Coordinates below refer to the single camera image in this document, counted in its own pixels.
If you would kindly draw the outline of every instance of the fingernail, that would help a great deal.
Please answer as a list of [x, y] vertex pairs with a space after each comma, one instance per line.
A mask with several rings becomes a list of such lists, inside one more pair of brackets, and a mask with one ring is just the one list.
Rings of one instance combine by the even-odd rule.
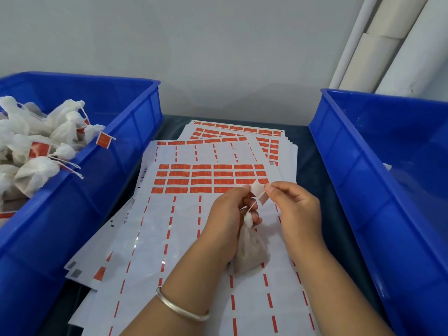
[[266, 184], [264, 186], [264, 190], [266, 191], [266, 193], [271, 193], [272, 191], [274, 191], [274, 187], [271, 184]]

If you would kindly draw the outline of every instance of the left hand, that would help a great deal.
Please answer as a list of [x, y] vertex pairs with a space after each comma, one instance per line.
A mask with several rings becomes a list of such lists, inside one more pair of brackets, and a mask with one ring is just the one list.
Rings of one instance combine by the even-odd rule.
[[[227, 264], [237, 253], [238, 237], [243, 218], [249, 207], [256, 202], [249, 197], [250, 186], [235, 187], [218, 197], [213, 203], [207, 224], [199, 238], [212, 247], [217, 247], [222, 260]], [[254, 225], [262, 222], [258, 216], [258, 204], [251, 209]]]

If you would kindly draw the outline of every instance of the white wall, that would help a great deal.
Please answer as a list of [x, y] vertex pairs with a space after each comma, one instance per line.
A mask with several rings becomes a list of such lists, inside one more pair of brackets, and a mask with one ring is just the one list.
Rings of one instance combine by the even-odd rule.
[[448, 59], [421, 97], [429, 100], [448, 101]]
[[308, 124], [363, 0], [3, 0], [0, 75], [162, 81], [165, 114]]

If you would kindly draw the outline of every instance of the stack of paper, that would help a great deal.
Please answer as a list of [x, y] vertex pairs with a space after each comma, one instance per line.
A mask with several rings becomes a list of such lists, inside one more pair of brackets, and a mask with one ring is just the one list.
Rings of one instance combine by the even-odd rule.
[[[297, 146], [282, 130], [193, 120], [175, 141], [152, 141], [134, 196], [66, 265], [92, 288], [70, 324], [83, 336], [119, 335], [199, 238], [212, 203], [235, 186], [295, 182]], [[240, 277], [224, 273], [205, 335], [315, 335], [300, 275], [268, 201], [257, 227], [271, 253]]]

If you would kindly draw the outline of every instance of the empty blue bin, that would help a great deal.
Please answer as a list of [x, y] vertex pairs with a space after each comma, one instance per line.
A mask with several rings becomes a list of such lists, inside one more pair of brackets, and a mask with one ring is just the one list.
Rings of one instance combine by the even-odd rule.
[[148, 79], [27, 72], [0, 79], [0, 96], [50, 112], [84, 100], [92, 124], [116, 138], [76, 155], [84, 179], [61, 170], [0, 229], [0, 330], [33, 335], [64, 283], [63, 266], [97, 231], [160, 127], [158, 87]]
[[448, 335], [448, 103], [322, 90], [309, 128], [394, 331]]

